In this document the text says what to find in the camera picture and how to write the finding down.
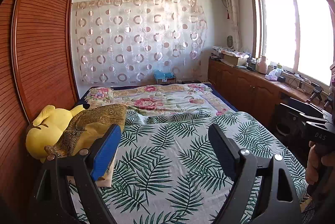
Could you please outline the person's right hand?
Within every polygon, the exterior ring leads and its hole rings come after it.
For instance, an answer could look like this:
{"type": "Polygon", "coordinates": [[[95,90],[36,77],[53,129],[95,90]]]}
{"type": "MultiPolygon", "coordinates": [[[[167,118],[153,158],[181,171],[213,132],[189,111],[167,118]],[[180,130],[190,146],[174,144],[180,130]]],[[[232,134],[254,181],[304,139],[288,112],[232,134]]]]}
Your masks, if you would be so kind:
{"type": "Polygon", "coordinates": [[[312,141],[309,141],[309,155],[308,155],[308,162],[307,162],[307,169],[305,172],[305,179],[309,185],[313,185],[318,181],[320,171],[319,167],[321,165],[332,167],[332,178],[334,178],[334,152],[327,154],[323,157],[318,156],[316,153],[316,144],[312,141]]]}

